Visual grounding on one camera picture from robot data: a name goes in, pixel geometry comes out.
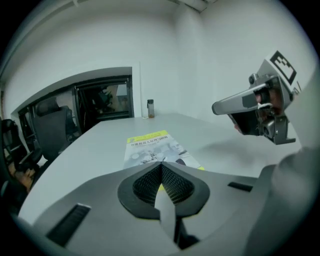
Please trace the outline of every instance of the black chair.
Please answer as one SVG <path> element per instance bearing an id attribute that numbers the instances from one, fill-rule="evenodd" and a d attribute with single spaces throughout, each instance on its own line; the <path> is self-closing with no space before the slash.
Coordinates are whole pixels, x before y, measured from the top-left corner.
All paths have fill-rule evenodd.
<path id="1" fill-rule="evenodd" d="M 9 174 L 4 148 L 2 125 L 0 125 L 0 197 L 10 213 L 18 214 L 27 197 L 27 190 Z"/>
<path id="2" fill-rule="evenodd" d="M 7 150 L 11 161 L 14 163 L 15 170 L 25 172 L 27 169 L 39 171 L 37 163 L 42 157 L 41 149 L 27 152 L 19 137 L 18 126 L 11 119 L 1 122 L 3 148 Z"/>
<path id="3" fill-rule="evenodd" d="M 68 107 L 59 107 L 55 97 L 38 103 L 33 119 L 37 140 L 49 165 L 63 152 L 71 141 L 67 139 Z"/>

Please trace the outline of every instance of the office chair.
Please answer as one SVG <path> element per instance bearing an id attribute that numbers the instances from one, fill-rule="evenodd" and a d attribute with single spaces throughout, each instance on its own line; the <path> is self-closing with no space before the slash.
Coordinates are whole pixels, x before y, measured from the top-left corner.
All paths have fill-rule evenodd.
<path id="1" fill-rule="evenodd" d="M 9 174 L 4 154 L 3 129 L 0 125 L 0 197 L 13 214 L 18 214 L 19 210 L 27 197 L 26 188 Z"/>
<path id="2" fill-rule="evenodd" d="M 55 97 L 41 101 L 35 107 L 34 128 L 42 154 L 48 160 L 46 165 L 71 144 L 67 140 L 67 113 L 67 106 L 59 107 Z"/>
<path id="3" fill-rule="evenodd" d="M 65 133 L 68 141 L 74 142 L 77 137 L 75 133 L 78 132 L 78 128 L 74 123 L 72 117 L 72 110 L 68 106 L 61 106 L 61 109 L 66 109 L 66 123 L 65 123 Z"/>
<path id="4" fill-rule="evenodd" d="M 41 149 L 28 153 L 20 140 L 18 126 L 11 119 L 2 120 L 1 127 L 3 147 L 9 153 L 15 170 L 25 172 L 27 169 L 33 169 L 35 172 L 38 172 L 39 166 L 37 163 L 42 157 Z"/>
<path id="5" fill-rule="evenodd" d="M 90 100 L 94 100 L 95 107 L 101 109 L 102 112 L 114 112 L 115 109 L 110 107 L 112 105 L 112 94 L 109 92 L 105 95 L 100 88 L 88 90 Z"/>

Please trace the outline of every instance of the black vent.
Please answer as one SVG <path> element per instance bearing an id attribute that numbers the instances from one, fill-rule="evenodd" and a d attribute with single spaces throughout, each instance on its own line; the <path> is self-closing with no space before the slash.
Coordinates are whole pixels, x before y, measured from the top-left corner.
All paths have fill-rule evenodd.
<path id="1" fill-rule="evenodd" d="M 140 200 L 154 207 L 160 184 L 161 170 L 158 166 L 133 183 L 133 192 Z"/>
<path id="2" fill-rule="evenodd" d="M 162 166 L 162 184 L 174 205 L 192 195 L 195 186 L 184 177 Z"/>
<path id="3" fill-rule="evenodd" d="M 91 208 L 89 206 L 77 204 L 59 221 L 46 237 L 64 247 L 90 210 Z"/>
<path id="4" fill-rule="evenodd" d="M 230 182 L 228 184 L 228 186 L 231 188 L 235 188 L 237 190 L 243 190 L 243 191 L 247 191 L 247 192 L 250 192 L 253 189 L 253 186 L 238 183 L 238 182 Z"/>

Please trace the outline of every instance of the gray panel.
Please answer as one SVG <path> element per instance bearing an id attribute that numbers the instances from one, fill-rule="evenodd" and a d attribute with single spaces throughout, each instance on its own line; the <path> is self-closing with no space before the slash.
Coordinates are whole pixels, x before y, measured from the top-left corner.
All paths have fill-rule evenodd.
<path id="1" fill-rule="evenodd" d="M 81 255 L 169 255 L 179 252 L 172 239 L 173 230 L 168 226 L 173 223 L 171 220 L 163 223 L 162 227 L 158 220 L 136 218 L 118 199 L 117 188 L 121 181 L 151 165 L 140 165 L 87 181 L 50 206 L 36 221 L 35 227 L 46 235 L 75 204 L 80 203 L 90 206 L 91 210 L 66 245 L 71 252 Z M 257 180 L 199 171 L 177 163 L 171 165 L 205 181 L 210 188 L 210 197 L 203 209 L 196 215 L 183 218 L 187 234 L 202 240 L 183 253 L 191 250 L 194 255 L 193 250 L 205 245 L 215 234 L 225 239 L 223 233 L 230 232 L 228 236 L 234 235 L 235 239 L 239 239 L 237 228 L 238 235 L 241 234 L 243 239 L 243 248 L 245 237 L 258 218 L 266 197 L 272 168 L 263 170 Z M 228 186 L 230 182 L 246 185 L 256 182 L 257 187 L 247 192 Z M 162 208 L 161 212 L 165 213 L 166 209 Z"/>
<path id="2" fill-rule="evenodd" d="M 262 170 L 250 196 L 219 229 L 203 241 L 173 255 L 243 255 L 248 236 L 265 204 L 274 167 L 271 165 Z"/>
<path id="3" fill-rule="evenodd" d="M 136 166 L 87 181 L 48 208 L 34 226 L 47 234 L 75 204 L 80 203 L 90 206 L 91 211 L 66 245 L 71 252 L 81 255 L 167 255 L 178 252 L 158 220 L 138 219 L 118 200 L 120 182 L 141 169 Z"/>

